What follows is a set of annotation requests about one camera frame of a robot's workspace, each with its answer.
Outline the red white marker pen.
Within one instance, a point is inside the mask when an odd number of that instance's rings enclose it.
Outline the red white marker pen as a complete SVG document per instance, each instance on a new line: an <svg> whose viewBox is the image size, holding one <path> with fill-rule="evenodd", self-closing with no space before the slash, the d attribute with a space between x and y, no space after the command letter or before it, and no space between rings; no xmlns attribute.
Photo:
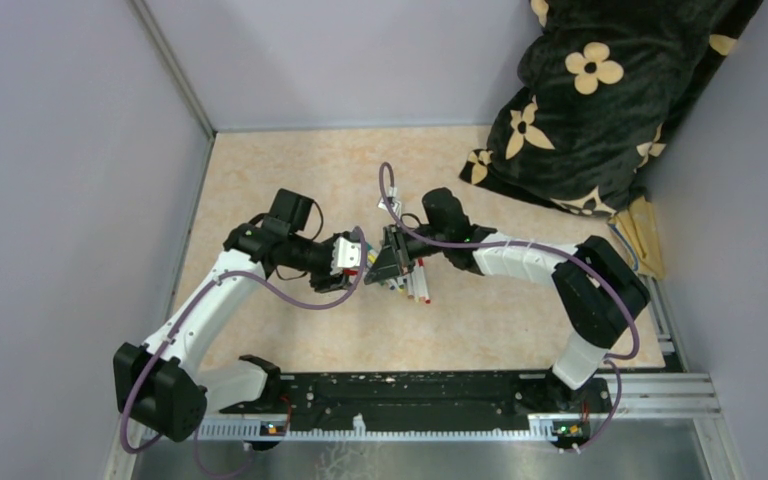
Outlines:
<svg viewBox="0 0 768 480"><path fill-rule="evenodd" d="M417 260L417 266L415 269L415 286L419 300L424 304L430 304L431 298L427 284L424 261L422 259Z"/></svg>

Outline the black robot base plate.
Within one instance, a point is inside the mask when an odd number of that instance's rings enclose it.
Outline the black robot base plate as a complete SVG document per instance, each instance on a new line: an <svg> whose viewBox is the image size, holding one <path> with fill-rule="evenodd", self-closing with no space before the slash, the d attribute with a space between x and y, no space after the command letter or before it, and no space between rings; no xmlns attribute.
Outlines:
<svg viewBox="0 0 768 480"><path fill-rule="evenodd" d="M293 432L349 430L360 416L372 432L527 430L539 414L591 420L612 408L595 378L572 391L546 370L284 373L263 400L225 414L277 414Z"/></svg>

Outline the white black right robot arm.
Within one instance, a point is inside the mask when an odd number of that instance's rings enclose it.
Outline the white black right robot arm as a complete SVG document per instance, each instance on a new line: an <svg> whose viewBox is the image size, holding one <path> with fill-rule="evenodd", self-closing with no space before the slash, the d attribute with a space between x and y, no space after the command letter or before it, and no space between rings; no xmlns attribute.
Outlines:
<svg viewBox="0 0 768 480"><path fill-rule="evenodd" d="M365 283L394 280L437 253L457 269L482 276L505 276L556 289L573 328L551 367L549 404L572 412L587 397L586 383L651 300L648 289L603 237L572 246L516 239L471 222L447 188L422 198L426 222L405 229L384 228L379 254Z"/></svg>

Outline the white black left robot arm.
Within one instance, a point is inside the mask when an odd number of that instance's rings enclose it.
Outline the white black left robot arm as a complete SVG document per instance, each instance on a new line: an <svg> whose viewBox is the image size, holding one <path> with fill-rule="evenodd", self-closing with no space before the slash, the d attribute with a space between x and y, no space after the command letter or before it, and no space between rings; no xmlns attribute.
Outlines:
<svg viewBox="0 0 768 480"><path fill-rule="evenodd" d="M266 213L232 229L196 290L158 330L142 343L123 343L113 357L120 442L128 440L131 421L175 442L197 432L206 416L247 405L268 413L281 397L280 368L255 355L243 355L229 366L202 369L218 335L243 303L264 288L297 308L334 308L354 293L366 267L365 235L360 227L318 241L300 235L315 200L281 189ZM270 277L280 267L308 276L318 293L340 297L315 306L290 297Z"/></svg>

